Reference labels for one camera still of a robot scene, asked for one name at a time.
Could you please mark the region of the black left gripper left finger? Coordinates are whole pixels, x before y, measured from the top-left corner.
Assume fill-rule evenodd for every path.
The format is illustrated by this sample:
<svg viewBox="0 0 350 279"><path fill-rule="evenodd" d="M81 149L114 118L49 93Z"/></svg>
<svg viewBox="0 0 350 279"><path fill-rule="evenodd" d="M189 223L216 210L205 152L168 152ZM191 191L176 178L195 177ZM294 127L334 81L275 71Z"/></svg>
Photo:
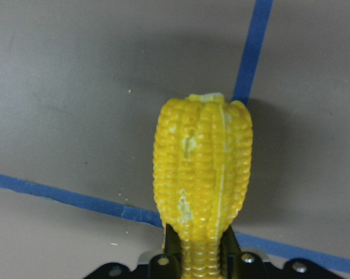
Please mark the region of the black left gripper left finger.
<svg viewBox="0 0 350 279"><path fill-rule="evenodd" d="M181 278L181 244L173 227L166 224L163 251L151 258L148 278Z"/></svg>

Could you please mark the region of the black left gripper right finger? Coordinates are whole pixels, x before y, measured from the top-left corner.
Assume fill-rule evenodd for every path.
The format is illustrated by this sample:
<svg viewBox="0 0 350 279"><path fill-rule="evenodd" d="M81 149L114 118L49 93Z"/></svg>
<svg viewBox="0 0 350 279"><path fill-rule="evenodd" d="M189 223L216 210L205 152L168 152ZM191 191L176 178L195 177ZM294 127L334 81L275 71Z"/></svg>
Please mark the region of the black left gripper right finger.
<svg viewBox="0 0 350 279"><path fill-rule="evenodd" d="M223 278L268 278L262 258L252 251L242 251L231 226L220 242L220 268Z"/></svg>

